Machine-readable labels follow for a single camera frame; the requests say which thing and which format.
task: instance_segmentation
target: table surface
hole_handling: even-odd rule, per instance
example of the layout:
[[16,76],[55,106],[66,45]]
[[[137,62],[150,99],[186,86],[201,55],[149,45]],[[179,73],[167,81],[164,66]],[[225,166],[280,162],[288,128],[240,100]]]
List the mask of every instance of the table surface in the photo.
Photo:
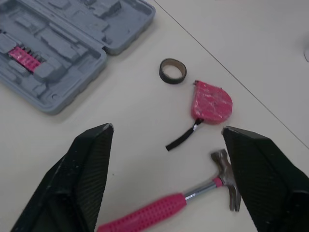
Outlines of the table surface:
[[156,0],[309,147],[308,0]]
[[[309,150],[244,86],[154,1],[153,24],[76,100],[56,116],[38,112],[0,85],[0,231],[9,231],[44,174],[86,129],[111,122],[115,133],[106,190],[98,224],[161,196],[186,191],[216,174],[210,152],[224,148],[223,125],[255,131],[273,139],[309,175]],[[168,85],[158,76],[160,62],[181,60],[186,80]],[[222,87],[234,102],[222,125],[203,124],[180,147],[167,152],[193,123],[190,105],[196,80]],[[229,211],[228,190],[217,189],[149,231],[256,232],[242,203]]]

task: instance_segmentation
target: hammer head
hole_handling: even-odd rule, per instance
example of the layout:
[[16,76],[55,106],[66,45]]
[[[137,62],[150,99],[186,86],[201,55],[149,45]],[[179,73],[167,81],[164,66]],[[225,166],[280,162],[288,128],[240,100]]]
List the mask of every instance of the hammer head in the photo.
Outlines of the hammer head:
[[226,150],[222,149],[213,152],[211,154],[211,158],[218,165],[218,177],[222,180],[223,185],[228,187],[230,192],[230,210],[238,212],[240,208],[241,195],[236,186],[232,166],[228,162]]

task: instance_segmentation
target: gray plastic tool case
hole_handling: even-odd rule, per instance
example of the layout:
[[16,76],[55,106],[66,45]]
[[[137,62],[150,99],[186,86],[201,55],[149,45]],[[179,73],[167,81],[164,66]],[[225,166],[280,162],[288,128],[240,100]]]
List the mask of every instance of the gray plastic tool case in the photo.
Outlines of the gray plastic tool case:
[[[0,81],[57,114],[98,77],[106,53],[121,53],[154,15],[143,0],[0,0]],[[10,56],[16,47],[41,64],[27,69]]]

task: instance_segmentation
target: hammer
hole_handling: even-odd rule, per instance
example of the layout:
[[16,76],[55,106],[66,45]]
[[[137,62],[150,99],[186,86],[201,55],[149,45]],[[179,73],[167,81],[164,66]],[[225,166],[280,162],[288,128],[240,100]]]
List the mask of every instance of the hammer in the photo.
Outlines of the hammer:
[[154,203],[145,206],[134,213],[99,227],[97,232],[140,232],[163,220],[174,216],[187,206],[187,203],[195,197],[209,190],[227,186],[230,193],[230,210],[239,211],[241,196],[237,189],[231,164],[227,159],[225,149],[211,154],[211,158],[219,168],[219,175],[207,184],[187,193],[176,193],[164,197]]

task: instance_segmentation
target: pink rubber grip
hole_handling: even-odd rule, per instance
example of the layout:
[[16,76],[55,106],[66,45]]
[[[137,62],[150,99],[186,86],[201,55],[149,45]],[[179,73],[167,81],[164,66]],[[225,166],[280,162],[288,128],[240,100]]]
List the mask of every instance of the pink rubber grip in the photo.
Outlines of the pink rubber grip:
[[185,197],[174,194],[162,198],[121,219],[102,225],[97,232],[139,232],[178,213],[187,205]]

